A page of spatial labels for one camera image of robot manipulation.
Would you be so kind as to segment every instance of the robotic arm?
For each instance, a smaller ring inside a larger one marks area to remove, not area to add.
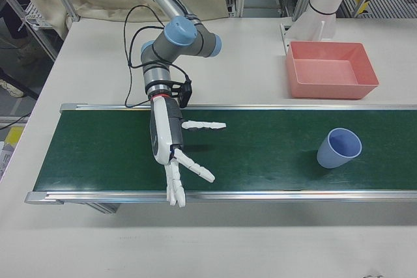
[[[181,0],[154,0],[171,21],[154,41],[141,49],[145,92],[151,100],[151,142],[155,160],[165,166],[167,201],[185,206],[185,192],[180,181],[179,164],[187,167],[209,182],[213,174],[187,157],[182,149],[182,128],[187,130],[225,128],[224,123],[184,121],[180,107],[190,99],[191,81],[186,80],[179,89],[173,88],[169,66],[180,55],[214,57],[222,48],[222,41],[210,33],[198,17]],[[179,102],[173,98],[178,93]]]

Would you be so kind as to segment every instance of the plastic cup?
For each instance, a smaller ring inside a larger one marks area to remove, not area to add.
[[[343,165],[362,151],[359,137],[345,128],[330,130],[317,152],[317,161],[326,169]]]

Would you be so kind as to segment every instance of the conveyor belt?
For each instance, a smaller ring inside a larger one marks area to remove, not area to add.
[[[226,122],[220,132],[184,132],[185,153],[216,175],[181,168],[187,191],[417,190],[417,111],[183,110]],[[329,130],[361,138],[360,157],[327,170],[315,159]],[[34,191],[164,191],[152,157],[149,111],[63,111]]]

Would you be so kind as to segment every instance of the white pole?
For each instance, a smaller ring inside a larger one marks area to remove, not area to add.
[[[336,32],[336,10],[342,0],[310,0],[305,13],[288,30],[288,40],[322,40]]]

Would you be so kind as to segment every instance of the plastic bin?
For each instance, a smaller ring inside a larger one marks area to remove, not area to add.
[[[296,98],[362,99],[379,84],[361,43],[291,42],[286,65]]]

